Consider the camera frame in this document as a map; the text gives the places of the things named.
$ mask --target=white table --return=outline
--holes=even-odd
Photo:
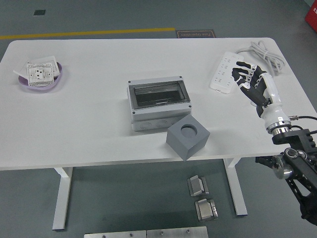
[[[72,167],[181,161],[166,144],[166,130],[134,132],[128,80],[183,76],[192,115],[211,135],[189,160],[223,159],[237,215],[246,215],[235,164],[242,157],[279,154],[264,121],[243,93],[209,88],[225,51],[270,38],[33,40],[12,42],[0,63],[0,170],[55,168],[61,175],[53,229],[63,229]],[[265,63],[250,53],[245,61]],[[63,66],[47,93],[22,88],[13,73],[21,58],[54,55]],[[288,64],[275,78],[287,115],[317,116]],[[314,122],[301,121],[305,128]]]

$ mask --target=white cable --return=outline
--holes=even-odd
[[[273,75],[275,75],[275,71],[279,73],[285,65],[285,61],[282,56],[269,52],[263,41],[259,41],[258,43],[251,42],[251,46],[249,48],[239,49],[235,53],[238,54],[241,52],[256,53],[267,63]]]

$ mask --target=purple bowl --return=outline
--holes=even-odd
[[[25,87],[25,88],[29,88],[29,89],[34,89],[34,90],[49,90],[53,87],[55,87],[55,85],[57,85],[61,75],[62,75],[62,67],[61,64],[57,62],[57,66],[59,69],[59,76],[58,77],[54,77],[54,83],[52,83],[49,86],[45,86],[45,87],[35,87],[35,86],[29,86],[29,81],[26,78],[23,78],[22,76],[19,76],[19,82],[20,84]]]

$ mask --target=gray cube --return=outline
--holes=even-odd
[[[210,135],[192,115],[187,115],[167,129],[167,144],[183,160],[202,149]]]

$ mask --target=table leg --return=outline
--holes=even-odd
[[[67,213],[68,197],[73,168],[54,168],[60,175],[59,190],[53,222],[53,230],[63,230]]]
[[[237,216],[248,214],[235,168],[239,160],[240,158],[223,159]]]

